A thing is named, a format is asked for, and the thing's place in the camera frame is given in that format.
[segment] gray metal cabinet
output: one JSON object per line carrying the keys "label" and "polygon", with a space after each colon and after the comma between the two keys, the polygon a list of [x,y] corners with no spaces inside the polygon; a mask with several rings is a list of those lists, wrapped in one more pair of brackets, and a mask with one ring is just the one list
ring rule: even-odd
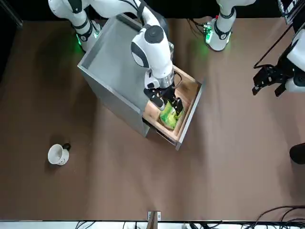
{"label": "gray metal cabinet", "polygon": [[131,41],[141,27],[141,24],[123,14],[109,19],[97,42],[86,52],[78,67],[96,96],[115,115],[143,136],[147,135],[149,129],[154,129],[178,150],[203,86],[175,67],[185,79],[185,85],[177,93],[187,110],[178,125],[179,129],[170,131],[163,127],[158,122],[159,110],[143,93],[146,69],[138,66],[131,55]]}

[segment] brown floor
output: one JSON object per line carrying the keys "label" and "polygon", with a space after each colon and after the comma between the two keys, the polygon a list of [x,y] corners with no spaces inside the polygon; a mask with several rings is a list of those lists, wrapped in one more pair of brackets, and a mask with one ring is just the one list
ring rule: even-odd
{"label": "brown floor", "polygon": [[[170,23],[175,64],[206,83],[179,152],[101,106],[76,67],[82,52],[68,22],[24,23],[0,89],[1,219],[140,220],[157,209],[163,219],[253,220],[304,203],[305,167],[288,150],[305,140],[305,94],[251,92],[252,66],[284,21],[237,19],[223,52],[196,39],[186,20]],[[68,163],[50,167],[50,145],[65,141]]]}

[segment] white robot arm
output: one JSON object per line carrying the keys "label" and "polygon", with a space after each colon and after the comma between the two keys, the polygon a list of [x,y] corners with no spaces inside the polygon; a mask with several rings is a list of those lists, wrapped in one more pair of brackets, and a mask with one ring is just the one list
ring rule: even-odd
{"label": "white robot arm", "polygon": [[253,95],[275,83],[280,84],[275,90],[276,96],[284,91],[305,92],[305,26],[295,34],[276,66],[264,64],[258,67],[261,69],[253,78]]}
{"label": "white robot arm", "polygon": [[101,30],[83,10],[91,5],[102,17],[110,18],[131,12],[142,20],[143,27],[131,42],[136,63],[148,68],[144,76],[144,93],[160,109],[170,102],[177,115],[182,111],[180,98],[175,97],[174,72],[167,40],[165,19],[150,9],[143,0],[48,0],[52,12],[68,19],[74,26],[85,51],[93,46]]}
{"label": "white robot arm", "polygon": [[221,51],[229,42],[233,23],[236,19],[234,6],[247,6],[256,0],[216,0],[220,12],[217,19],[213,19],[207,24],[211,26],[211,31],[206,35],[205,42],[215,51]]}

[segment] open drawer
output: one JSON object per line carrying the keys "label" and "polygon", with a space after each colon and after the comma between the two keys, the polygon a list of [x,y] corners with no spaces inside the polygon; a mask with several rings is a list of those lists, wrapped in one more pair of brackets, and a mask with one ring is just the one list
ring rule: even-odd
{"label": "open drawer", "polygon": [[202,85],[194,78],[186,74],[181,69],[174,66],[175,72],[178,72],[182,77],[182,83],[176,89],[176,97],[180,97],[183,104],[183,114],[179,118],[178,123],[174,130],[169,130],[159,119],[161,111],[150,101],[148,101],[145,110],[143,112],[143,121],[155,129],[157,133],[166,138],[170,143],[176,146],[176,150],[179,150],[189,124],[192,120],[195,109],[198,105],[201,93]]}

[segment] white mug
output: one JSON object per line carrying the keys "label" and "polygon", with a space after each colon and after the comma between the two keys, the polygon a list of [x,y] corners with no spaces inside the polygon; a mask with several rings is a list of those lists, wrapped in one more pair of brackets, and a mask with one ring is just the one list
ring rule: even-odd
{"label": "white mug", "polygon": [[65,143],[62,146],[59,144],[52,145],[48,152],[48,160],[53,165],[63,166],[69,160],[69,150],[71,145]]}

